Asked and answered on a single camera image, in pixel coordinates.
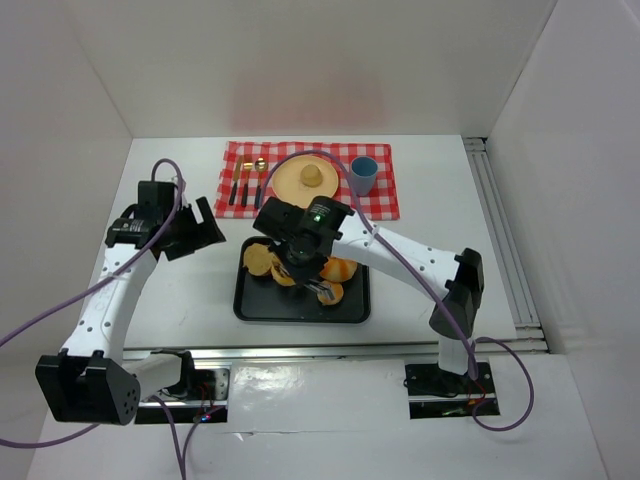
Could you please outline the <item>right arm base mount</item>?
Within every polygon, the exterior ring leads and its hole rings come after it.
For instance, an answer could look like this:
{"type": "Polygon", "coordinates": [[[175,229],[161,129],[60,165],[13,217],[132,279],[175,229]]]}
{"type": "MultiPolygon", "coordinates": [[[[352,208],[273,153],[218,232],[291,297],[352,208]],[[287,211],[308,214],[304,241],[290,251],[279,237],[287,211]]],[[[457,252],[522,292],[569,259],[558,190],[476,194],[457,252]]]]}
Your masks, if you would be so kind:
{"type": "Polygon", "coordinates": [[[498,416],[500,408],[488,362],[480,362],[479,377],[471,380],[441,370],[436,363],[405,365],[403,386],[408,394],[411,419],[498,416]]]}

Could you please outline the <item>silver metal tongs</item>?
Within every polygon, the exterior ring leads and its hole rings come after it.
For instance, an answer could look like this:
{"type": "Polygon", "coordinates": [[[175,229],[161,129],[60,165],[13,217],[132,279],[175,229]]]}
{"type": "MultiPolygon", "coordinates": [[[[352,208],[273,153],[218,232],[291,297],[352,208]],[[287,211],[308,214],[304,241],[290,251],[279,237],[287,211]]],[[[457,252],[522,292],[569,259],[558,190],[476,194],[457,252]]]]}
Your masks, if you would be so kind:
{"type": "Polygon", "coordinates": [[[307,283],[297,283],[283,269],[278,266],[271,267],[271,275],[274,280],[281,286],[285,287],[304,287],[313,291],[318,298],[326,301],[333,301],[336,296],[333,289],[328,285],[316,280],[310,280],[307,283]]]}

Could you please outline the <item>small round tan muffin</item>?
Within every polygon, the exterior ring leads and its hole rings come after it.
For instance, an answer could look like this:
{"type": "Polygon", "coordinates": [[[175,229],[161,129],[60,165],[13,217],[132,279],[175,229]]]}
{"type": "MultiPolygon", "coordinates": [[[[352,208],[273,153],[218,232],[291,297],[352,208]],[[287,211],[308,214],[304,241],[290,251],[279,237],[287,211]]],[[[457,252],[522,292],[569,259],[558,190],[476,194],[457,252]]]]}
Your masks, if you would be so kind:
{"type": "Polygon", "coordinates": [[[300,181],[306,187],[315,188],[322,184],[323,175],[317,165],[307,164],[300,172],[300,181]]]}

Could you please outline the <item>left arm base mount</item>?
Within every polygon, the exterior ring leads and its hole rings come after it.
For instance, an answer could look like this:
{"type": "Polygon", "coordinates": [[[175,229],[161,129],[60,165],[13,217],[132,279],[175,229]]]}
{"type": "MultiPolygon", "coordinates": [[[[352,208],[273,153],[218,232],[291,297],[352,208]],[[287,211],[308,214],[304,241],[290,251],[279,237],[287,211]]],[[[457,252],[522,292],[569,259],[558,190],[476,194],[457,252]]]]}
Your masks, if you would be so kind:
{"type": "Polygon", "coordinates": [[[151,355],[125,365],[141,387],[135,422],[166,424],[167,407],[177,424],[224,423],[228,416],[230,369],[198,366],[174,355],[151,355]]]}

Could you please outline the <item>orange ring donut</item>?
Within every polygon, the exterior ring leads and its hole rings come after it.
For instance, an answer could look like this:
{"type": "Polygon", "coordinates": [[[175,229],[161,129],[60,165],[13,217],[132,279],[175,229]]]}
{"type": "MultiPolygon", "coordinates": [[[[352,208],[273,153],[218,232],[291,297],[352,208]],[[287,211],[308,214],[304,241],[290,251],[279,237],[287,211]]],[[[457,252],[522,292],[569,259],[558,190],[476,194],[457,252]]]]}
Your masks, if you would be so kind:
{"type": "Polygon", "coordinates": [[[292,287],[296,282],[278,265],[271,266],[272,278],[283,287],[292,287]]]}

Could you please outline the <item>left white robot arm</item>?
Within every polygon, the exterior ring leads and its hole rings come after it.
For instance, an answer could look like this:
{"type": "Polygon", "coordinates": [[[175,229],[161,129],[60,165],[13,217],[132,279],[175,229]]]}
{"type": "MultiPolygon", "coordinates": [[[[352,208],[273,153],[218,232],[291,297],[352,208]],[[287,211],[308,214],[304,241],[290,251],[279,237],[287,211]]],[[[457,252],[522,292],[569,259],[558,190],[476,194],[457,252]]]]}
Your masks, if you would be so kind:
{"type": "Polygon", "coordinates": [[[140,402],[165,390],[186,398],[204,380],[185,350],[156,349],[126,368],[126,335],[160,258],[169,261],[224,242],[209,202],[183,201],[172,182],[141,181],[136,203],[109,227],[103,268],[77,326],[35,375],[59,422],[127,425],[140,402]]]}

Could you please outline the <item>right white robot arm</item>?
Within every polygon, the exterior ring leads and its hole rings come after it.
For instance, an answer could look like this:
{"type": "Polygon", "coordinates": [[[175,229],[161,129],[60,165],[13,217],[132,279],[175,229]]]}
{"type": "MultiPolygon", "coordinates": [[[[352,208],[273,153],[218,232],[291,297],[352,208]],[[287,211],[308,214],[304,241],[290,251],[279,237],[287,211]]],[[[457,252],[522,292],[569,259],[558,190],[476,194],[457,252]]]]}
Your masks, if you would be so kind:
{"type": "Polygon", "coordinates": [[[435,302],[429,326],[439,336],[438,366],[478,378],[473,326],[484,291],[481,255],[469,248],[456,254],[422,245],[373,224],[359,209],[318,196],[302,209],[270,198],[253,228],[271,240],[281,271],[322,299],[335,294],[320,281],[333,256],[377,270],[435,302]]]}

